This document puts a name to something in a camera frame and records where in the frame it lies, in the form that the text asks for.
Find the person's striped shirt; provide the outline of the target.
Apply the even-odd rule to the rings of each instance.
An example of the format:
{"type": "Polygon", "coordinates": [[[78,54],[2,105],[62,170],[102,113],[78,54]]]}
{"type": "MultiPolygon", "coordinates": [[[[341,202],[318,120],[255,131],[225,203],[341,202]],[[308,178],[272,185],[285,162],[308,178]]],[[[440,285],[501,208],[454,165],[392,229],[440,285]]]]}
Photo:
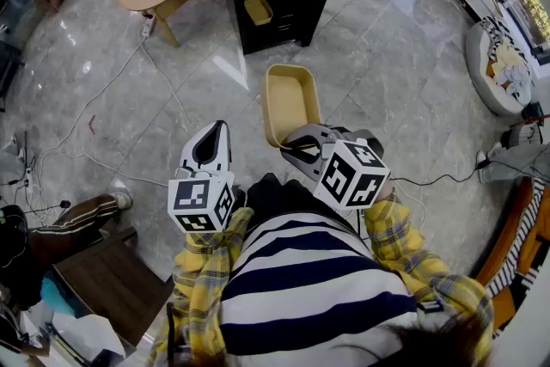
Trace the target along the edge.
{"type": "Polygon", "coordinates": [[[314,213],[253,229],[223,289],[230,367],[369,367],[399,351],[417,304],[342,223],[314,213]]]}

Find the person's black trousers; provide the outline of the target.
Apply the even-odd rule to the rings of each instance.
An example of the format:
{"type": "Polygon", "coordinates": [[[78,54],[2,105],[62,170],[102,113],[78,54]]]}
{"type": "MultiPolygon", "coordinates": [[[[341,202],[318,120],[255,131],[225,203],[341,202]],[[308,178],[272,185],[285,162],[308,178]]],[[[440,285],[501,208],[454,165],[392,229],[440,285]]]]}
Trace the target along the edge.
{"type": "Polygon", "coordinates": [[[247,231],[270,218],[289,213],[311,212],[328,217],[334,214],[298,180],[282,184],[273,173],[265,174],[247,190],[247,207],[254,211],[247,231]]]}

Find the person's left forearm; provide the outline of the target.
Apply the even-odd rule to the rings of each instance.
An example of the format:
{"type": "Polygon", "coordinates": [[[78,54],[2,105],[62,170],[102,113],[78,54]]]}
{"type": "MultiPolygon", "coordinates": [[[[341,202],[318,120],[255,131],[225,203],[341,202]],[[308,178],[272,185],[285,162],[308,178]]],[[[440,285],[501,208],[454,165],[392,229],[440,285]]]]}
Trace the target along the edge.
{"type": "Polygon", "coordinates": [[[240,208],[223,232],[186,234],[184,248],[174,260],[173,293],[147,367],[181,367],[225,358],[221,299],[253,215],[251,208],[240,208]]]}

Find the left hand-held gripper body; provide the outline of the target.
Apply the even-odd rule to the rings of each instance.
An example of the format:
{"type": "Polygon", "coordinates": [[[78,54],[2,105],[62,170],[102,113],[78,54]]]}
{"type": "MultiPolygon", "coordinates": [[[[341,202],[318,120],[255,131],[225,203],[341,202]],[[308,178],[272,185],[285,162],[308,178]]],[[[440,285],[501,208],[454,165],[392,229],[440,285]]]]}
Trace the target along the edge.
{"type": "Polygon", "coordinates": [[[168,182],[168,214],[184,233],[227,228],[235,203],[227,123],[216,120],[183,147],[175,177],[168,182]]]}

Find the white round basket with cloths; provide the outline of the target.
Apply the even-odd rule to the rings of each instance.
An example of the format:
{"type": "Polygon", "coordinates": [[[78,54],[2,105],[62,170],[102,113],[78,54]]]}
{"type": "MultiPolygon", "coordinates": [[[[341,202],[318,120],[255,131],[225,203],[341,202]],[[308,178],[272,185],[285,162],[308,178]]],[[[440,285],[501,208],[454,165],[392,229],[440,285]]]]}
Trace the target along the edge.
{"type": "Polygon", "coordinates": [[[503,21],[489,15],[473,25],[465,53],[474,88],[495,114],[517,116],[532,101],[530,66],[503,21]]]}

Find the grey white fabric bundle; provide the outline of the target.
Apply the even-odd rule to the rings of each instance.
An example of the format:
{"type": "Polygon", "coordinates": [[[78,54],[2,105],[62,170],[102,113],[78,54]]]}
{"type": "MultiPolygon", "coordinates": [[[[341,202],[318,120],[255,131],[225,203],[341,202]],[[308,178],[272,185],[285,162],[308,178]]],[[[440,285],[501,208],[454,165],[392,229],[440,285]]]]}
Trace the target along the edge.
{"type": "Polygon", "coordinates": [[[511,128],[501,135],[500,143],[506,149],[523,144],[542,144],[541,129],[535,123],[511,128]]]}

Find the orange striped cloth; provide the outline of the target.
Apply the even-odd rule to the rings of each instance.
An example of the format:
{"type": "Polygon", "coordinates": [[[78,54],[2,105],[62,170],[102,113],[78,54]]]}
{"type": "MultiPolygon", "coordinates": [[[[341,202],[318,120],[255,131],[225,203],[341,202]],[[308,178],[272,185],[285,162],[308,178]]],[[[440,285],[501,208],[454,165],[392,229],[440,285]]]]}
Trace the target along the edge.
{"type": "Polygon", "coordinates": [[[474,278],[494,307],[493,337],[500,336],[526,302],[542,264],[550,256],[550,186],[524,178],[511,192],[511,208],[497,228],[474,278]]]}

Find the person's right forearm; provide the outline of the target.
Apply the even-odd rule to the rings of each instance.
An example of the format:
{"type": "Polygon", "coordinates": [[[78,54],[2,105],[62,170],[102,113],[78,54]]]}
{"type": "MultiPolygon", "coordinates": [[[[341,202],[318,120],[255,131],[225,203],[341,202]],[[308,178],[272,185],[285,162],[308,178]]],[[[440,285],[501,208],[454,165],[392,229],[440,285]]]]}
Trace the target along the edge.
{"type": "Polygon", "coordinates": [[[487,360],[494,323],[492,300],[480,283],[452,273],[425,248],[424,237],[413,227],[409,214],[395,190],[364,211],[376,260],[400,275],[418,303],[440,301],[457,318],[474,318],[480,324],[480,335],[474,337],[474,359],[487,360]]]}

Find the dark wooden stool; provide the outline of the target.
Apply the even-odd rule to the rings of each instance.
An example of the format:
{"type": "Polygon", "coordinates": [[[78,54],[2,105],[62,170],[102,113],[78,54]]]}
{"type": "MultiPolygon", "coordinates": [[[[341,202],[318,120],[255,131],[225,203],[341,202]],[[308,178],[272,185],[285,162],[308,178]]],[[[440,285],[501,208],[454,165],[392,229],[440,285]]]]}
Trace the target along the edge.
{"type": "Polygon", "coordinates": [[[136,347],[171,295],[174,283],[157,277],[127,245],[130,227],[60,261],[54,271],[87,310],[107,318],[115,333],[136,347]]]}

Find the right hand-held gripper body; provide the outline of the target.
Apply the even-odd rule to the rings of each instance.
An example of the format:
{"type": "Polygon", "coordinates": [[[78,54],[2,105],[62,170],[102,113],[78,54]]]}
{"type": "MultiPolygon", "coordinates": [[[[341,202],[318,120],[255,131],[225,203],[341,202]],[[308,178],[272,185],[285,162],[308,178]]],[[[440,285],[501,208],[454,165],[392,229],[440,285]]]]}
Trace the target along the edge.
{"type": "Polygon", "coordinates": [[[292,132],[282,157],[316,183],[314,196],[334,209],[370,208],[390,176],[370,131],[307,124],[292,132]]]}

